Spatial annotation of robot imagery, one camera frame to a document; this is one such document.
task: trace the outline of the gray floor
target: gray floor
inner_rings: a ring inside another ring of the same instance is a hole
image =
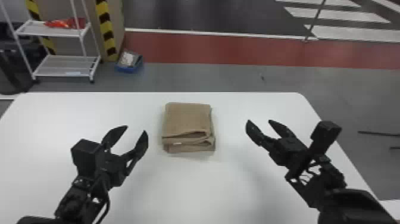
[[[32,91],[299,92],[322,119],[343,127],[339,143],[376,195],[389,200],[400,198],[400,150],[389,151],[400,146],[400,139],[362,136],[357,130],[400,132],[398,86],[395,70],[146,64],[139,74],[121,75],[105,64],[94,85],[86,79],[43,79]],[[3,104],[0,101],[0,110],[7,106]]]

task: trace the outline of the red floor stripe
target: red floor stripe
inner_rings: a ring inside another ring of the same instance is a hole
[[[152,63],[400,69],[400,44],[394,43],[127,32],[124,47]]]

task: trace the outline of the white floor marking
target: white floor marking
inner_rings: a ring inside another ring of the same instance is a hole
[[[388,0],[372,0],[372,1],[374,1],[374,2],[376,2],[378,4],[381,4],[383,6],[386,6],[386,7],[390,8],[390,9],[400,13],[400,5],[398,5],[398,4],[394,4],[393,2],[390,2]]]
[[[14,94],[14,95],[3,95],[3,94],[0,94],[0,99],[15,99],[19,95],[20,94]]]
[[[294,3],[308,3],[320,5],[322,0],[276,0],[277,2],[294,2]],[[325,5],[335,5],[335,6],[352,6],[360,7],[356,3],[349,0],[327,0]]]
[[[252,33],[221,33],[221,32],[206,32],[193,30],[163,30],[163,29],[140,29],[140,28],[125,28],[126,32],[140,33],[170,33],[170,34],[185,34],[185,35],[210,35],[210,36],[238,36],[245,38],[276,38],[276,39],[297,39],[302,40],[304,36],[292,35],[265,35]],[[311,40],[317,40],[315,37],[310,37]]]
[[[353,27],[314,26],[313,34],[322,39],[400,42],[400,30],[378,30]]]
[[[314,18],[317,13],[317,9],[310,8],[294,8],[286,7],[294,17],[305,17]],[[328,18],[334,20],[351,20],[351,21],[366,21],[366,22],[380,22],[390,23],[375,13],[362,13],[362,12],[349,12],[349,11],[338,11],[338,10],[323,10],[319,18]]]

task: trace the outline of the white table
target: white table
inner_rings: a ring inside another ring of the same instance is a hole
[[[214,154],[162,150],[163,111],[170,101],[211,104]],[[111,190],[104,223],[317,223],[317,211],[285,181],[287,170],[247,137],[248,119],[276,137],[267,120],[282,122],[306,144],[320,121],[308,101],[293,93],[21,95],[0,120],[0,223],[28,214],[53,217],[76,176],[70,148],[80,138],[99,142],[119,125],[129,129],[114,153],[130,150],[144,129],[149,150],[124,185]],[[337,143],[327,155],[350,188],[371,192]]]

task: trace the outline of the white shelf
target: white shelf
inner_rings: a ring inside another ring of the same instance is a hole
[[[15,33],[20,36],[50,36],[58,38],[84,37],[90,29],[91,24],[86,23],[84,29],[63,29],[45,26],[44,21],[28,20]]]
[[[98,57],[47,55],[33,73],[35,76],[90,77],[98,64]]]

